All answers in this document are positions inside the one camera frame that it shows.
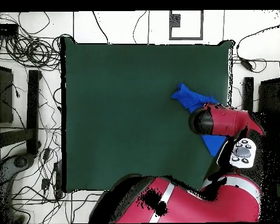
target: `red casing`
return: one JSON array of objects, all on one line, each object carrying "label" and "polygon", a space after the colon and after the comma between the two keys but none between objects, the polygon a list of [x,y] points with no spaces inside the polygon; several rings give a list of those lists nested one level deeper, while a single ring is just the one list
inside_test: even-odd
[{"label": "red casing", "polygon": [[263,130],[251,119],[247,111],[205,104],[204,109],[208,108],[213,119],[212,135],[235,137],[246,126],[248,130],[255,130],[261,135],[264,134]]},{"label": "red casing", "polygon": [[[149,188],[164,193],[168,185],[166,179],[156,178]],[[161,216],[158,223],[256,222],[260,213],[258,201],[233,185],[221,186],[215,201],[204,201],[175,186],[167,208],[168,213]],[[149,223],[153,213],[152,209],[142,209],[135,200],[117,223]]]}]

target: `black stand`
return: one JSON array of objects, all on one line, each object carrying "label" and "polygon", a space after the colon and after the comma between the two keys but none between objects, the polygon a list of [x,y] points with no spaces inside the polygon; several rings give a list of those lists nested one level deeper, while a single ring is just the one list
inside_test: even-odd
[{"label": "black stand", "polygon": [[243,84],[243,110],[253,111],[254,78],[244,78]]},{"label": "black stand", "polygon": [[39,81],[42,75],[38,70],[30,70],[28,78],[27,125],[26,130],[0,133],[0,149],[26,141],[27,153],[36,155],[39,149]]}]

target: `power strip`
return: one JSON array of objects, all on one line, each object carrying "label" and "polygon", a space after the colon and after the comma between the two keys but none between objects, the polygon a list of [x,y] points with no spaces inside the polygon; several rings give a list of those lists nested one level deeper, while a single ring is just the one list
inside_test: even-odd
[{"label": "power strip", "polygon": [[0,24],[0,38],[10,38],[19,36],[19,25]]},{"label": "power strip", "polygon": [[54,163],[54,171],[56,172],[55,199],[58,201],[64,194],[61,190],[61,162]]}]

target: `blue cloth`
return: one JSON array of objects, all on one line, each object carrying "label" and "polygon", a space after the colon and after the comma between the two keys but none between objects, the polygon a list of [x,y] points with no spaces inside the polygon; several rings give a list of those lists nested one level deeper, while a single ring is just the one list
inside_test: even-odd
[{"label": "blue cloth", "polygon": [[[203,107],[205,103],[218,103],[213,97],[206,97],[191,91],[185,84],[180,83],[177,92],[171,98],[178,100],[185,109],[191,113],[196,109]],[[223,145],[225,136],[201,135],[211,156],[215,157],[221,146]]]}]

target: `cable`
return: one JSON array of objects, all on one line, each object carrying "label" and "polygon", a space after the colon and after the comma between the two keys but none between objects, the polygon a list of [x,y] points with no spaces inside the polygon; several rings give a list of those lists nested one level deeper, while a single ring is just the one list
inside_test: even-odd
[{"label": "cable", "polygon": [[18,146],[20,146],[20,145],[22,145],[22,144],[25,144],[25,143],[26,143],[26,141],[24,141],[24,142],[22,142],[22,143],[20,143],[20,144],[18,144],[18,145],[16,145],[16,146],[14,146],[14,147],[12,147],[12,148],[10,149],[10,151],[7,153],[7,155],[4,156],[4,157],[0,160],[0,163],[3,162],[4,159],[6,159],[6,158],[9,156],[9,154],[11,153],[11,151],[12,151],[14,148],[16,148],[16,147],[18,147]]},{"label": "cable", "polygon": [[[18,196],[18,195],[24,195],[24,194],[26,194],[26,193],[28,193],[30,190],[33,190],[33,187],[36,185],[36,183],[38,182],[38,180],[40,179],[40,176],[42,175],[41,174],[41,171],[44,169],[44,167],[42,167],[41,169],[39,168],[39,161],[40,161],[40,159],[41,159],[41,157],[39,156],[38,157],[38,169],[36,170],[36,172],[37,171],[40,171],[40,174],[38,175],[38,178],[37,178],[37,180],[35,181],[35,183],[33,184],[33,186],[32,187],[28,187],[28,186],[25,186],[25,187],[23,187],[17,194],[13,194],[13,195],[15,195],[14,197],[13,197],[13,199],[16,197],[16,196]],[[24,189],[24,188],[29,188],[29,190],[27,190],[26,192],[24,192],[24,193],[21,193],[21,191]]]},{"label": "cable", "polygon": [[23,26],[21,25],[21,22],[20,22],[20,15],[21,15],[21,12],[19,12],[19,26],[23,29],[23,31],[27,34],[27,35],[30,35],[30,34],[38,34],[40,33],[41,31],[43,31],[49,24],[50,24],[50,18],[48,17],[47,13],[44,12],[44,14],[46,15],[46,17],[48,18],[48,23],[39,31],[35,32],[35,33],[28,33],[24,28]]},{"label": "cable", "polygon": [[59,89],[56,89],[56,90],[54,91],[54,93],[53,93],[53,100],[54,100],[56,103],[58,103],[58,104],[61,104],[61,103],[58,102],[58,101],[56,101],[55,94],[56,94],[56,92],[59,91],[60,89],[61,89],[61,87],[60,87]]},{"label": "cable", "polygon": [[15,208],[13,208],[13,209],[15,209],[16,211],[19,211],[19,212],[24,212],[24,211],[20,211],[20,208],[18,208],[18,209],[15,209]]},{"label": "cable", "polygon": [[45,218],[43,219],[43,221],[42,221],[41,223],[39,223],[39,224],[44,224],[44,222],[48,221],[48,219],[46,220],[46,218],[49,216],[49,214],[52,213],[52,212],[54,212],[54,210],[55,210],[56,208],[58,208],[58,210],[55,212],[55,214],[52,214],[51,218],[52,218],[54,215],[56,215],[57,212],[60,210],[60,208],[61,208],[62,205],[63,205],[63,202],[61,203],[61,205],[57,205],[56,207],[54,207],[54,208],[48,213],[48,215],[45,216]]},{"label": "cable", "polygon": [[[257,100],[259,100],[259,99],[257,99]],[[253,100],[253,102],[254,102],[254,101],[256,102],[257,100]],[[235,107],[235,108],[238,108],[238,107],[240,107],[240,106],[242,106],[242,105],[243,105],[243,104],[241,104],[241,105],[239,105],[239,106],[237,106],[237,107]]]},{"label": "cable", "polygon": [[66,205],[67,205],[67,202],[64,203],[64,207],[65,207],[65,218],[67,219],[66,221],[68,222],[68,224],[71,224],[71,223],[69,222],[69,220],[68,220],[68,215],[67,215],[67,213],[66,213],[66,212],[67,212],[67,206],[66,206]]},{"label": "cable", "polygon": [[[232,86],[232,87],[237,89],[239,91],[239,93],[240,93],[240,90],[237,87],[234,87],[234,86]],[[240,97],[243,98],[241,93],[240,93]]]},{"label": "cable", "polygon": [[140,16],[139,19],[137,20],[136,25],[135,25],[135,28],[134,28],[134,31],[133,31],[133,39],[134,39],[134,41],[135,41],[136,44],[137,44],[137,42],[136,42],[136,40],[135,40],[135,38],[134,38],[134,33],[135,33],[136,27],[137,27],[137,25],[138,25],[138,22],[139,22],[139,20],[141,19],[141,17],[143,17],[143,15]]},{"label": "cable", "polygon": [[74,220],[75,220],[75,212],[76,212],[77,210],[81,209],[81,208],[85,205],[85,203],[87,202],[87,199],[88,199],[91,195],[93,195],[93,194],[89,194],[89,195],[86,197],[86,199],[84,200],[83,204],[82,204],[80,207],[76,208],[76,209],[73,211],[72,223],[74,223]]},{"label": "cable", "polygon": [[[92,195],[95,195],[95,196],[101,196],[101,194],[95,194],[95,193],[93,193]],[[31,200],[31,201],[37,201],[37,202],[39,202],[39,199],[29,199],[29,198],[15,198],[14,199],[14,201],[23,201],[23,200]],[[61,199],[61,200],[58,200],[58,202],[70,202],[71,200],[63,200],[63,199]],[[97,200],[75,200],[75,199],[73,199],[72,200],[73,202],[84,202],[84,201],[86,201],[86,202],[97,202]]]},{"label": "cable", "polygon": [[[250,35],[248,35],[248,36],[246,36],[246,37],[243,37],[243,38],[239,41],[238,45],[236,46],[236,54],[237,54],[237,56],[240,58],[240,60],[246,60],[246,61],[248,61],[248,62],[249,62],[249,61],[254,61],[254,60],[250,60],[250,59],[245,59],[245,58],[243,58],[243,57],[241,57],[241,56],[239,55],[240,43],[241,43],[244,39],[246,39],[246,38],[248,38],[248,37],[251,37],[251,36],[253,36],[253,35],[259,34],[259,33],[263,33],[263,32],[265,32],[265,31],[267,31],[267,30],[277,28],[277,27],[280,27],[280,24],[279,24],[279,25],[276,25],[276,26],[273,26],[273,27],[268,27],[268,28],[266,28],[266,29],[262,29],[262,30],[260,30],[260,31],[258,31],[258,32],[256,32],[256,33],[253,33],[253,34],[250,34]],[[262,72],[262,71],[264,71],[264,70],[266,69],[266,67],[267,67],[267,62],[266,62],[266,60],[263,59],[263,58],[259,58],[259,59],[257,59],[257,60],[263,60],[263,61],[265,62],[265,67],[264,67],[264,69],[261,70],[261,71],[253,71],[253,70],[251,70],[251,72],[260,73],[260,72]]]},{"label": "cable", "polygon": [[40,196],[41,198],[45,199],[45,200],[48,201],[48,202],[57,203],[57,200],[56,200],[56,199],[54,199],[54,200],[48,199],[48,198],[44,197],[43,195],[41,195],[39,192],[37,192],[35,189],[33,189],[33,188],[30,187],[30,186],[24,186],[17,194],[13,194],[13,195],[15,195],[15,196],[12,198],[12,200],[14,200],[18,195],[21,195],[20,193],[21,193],[21,191],[22,191],[24,188],[29,188],[30,190],[34,191],[38,196]]},{"label": "cable", "polygon": [[106,40],[107,40],[107,44],[108,44],[108,43],[109,43],[108,37],[106,36],[106,34],[104,33],[104,31],[103,31],[102,28],[100,27],[100,24],[99,24],[99,22],[98,22],[98,20],[97,20],[97,18],[96,18],[95,12],[93,11],[92,13],[93,13],[94,18],[96,19],[96,24],[98,25],[98,27],[99,27],[99,29],[101,30],[101,32],[103,33],[103,35],[105,35]]},{"label": "cable", "polygon": [[14,208],[13,206],[11,206],[11,208],[12,208],[14,211],[18,211],[18,212],[21,212],[21,213],[24,213],[24,214],[29,215],[29,219],[28,219],[28,221],[27,221],[27,223],[26,223],[26,224],[29,224],[30,219],[31,219],[31,214],[29,214],[29,213],[26,212],[26,211],[20,211],[19,209],[16,209],[16,208]]},{"label": "cable", "polygon": [[24,178],[28,178],[28,177],[30,177],[30,176],[32,176],[32,175],[35,175],[38,171],[40,171],[40,168],[38,167],[38,169],[33,173],[33,174],[31,174],[31,175],[28,175],[28,176],[24,176],[24,177],[22,177],[22,178],[19,178],[18,180],[16,180],[15,179],[15,181],[19,181],[19,180],[23,180]]},{"label": "cable", "polygon": [[44,79],[44,81],[45,81],[45,84],[47,84],[47,86],[48,86],[48,89],[49,89],[49,91],[50,91],[50,94],[51,94],[52,98],[54,99],[54,96],[53,96],[52,91],[51,91],[51,89],[50,89],[50,87],[49,87],[49,84],[48,84],[48,82],[47,82],[47,80],[45,79],[44,76],[43,76],[43,79]]},{"label": "cable", "polygon": [[[52,71],[55,69],[59,70],[60,65],[60,38],[61,37],[72,37],[69,34],[62,34],[58,37],[35,37],[28,33],[20,23],[18,23],[13,17],[2,14],[1,16],[8,16],[8,18],[2,18],[8,20],[14,24],[19,25],[19,30],[22,34],[19,33],[18,37],[5,37],[4,40],[0,43],[0,49],[5,42],[5,50],[7,54],[11,56],[12,59],[1,58],[2,60],[7,61],[16,61],[19,64],[26,67],[36,67],[44,71]],[[46,41],[41,39],[53,39],[52,44],[49,44]]]},{"label": "cable", "polygon": [[18,111],[17,111],[15,108],[13,108],[11,105],[9,105],[6,101],[1,100],[1,99],[0,99],[0,101],[2,101],[4,104],[6,104],[7,106],[9,106],[11,109],[13,109],[13,110],[16,112],[16,114],[19,116],[20,122],[21,122],[21,124],[23,125],[23,128],[24,128],[24,130],[26,131],[26,134],[27,134],[27,130],[26,130],[26,128],[25,128],[25,125],[24,125],[24,123],[23,123],[23,121],[22,121],[22,118],[21,118],[20,114],[18,113]]}]

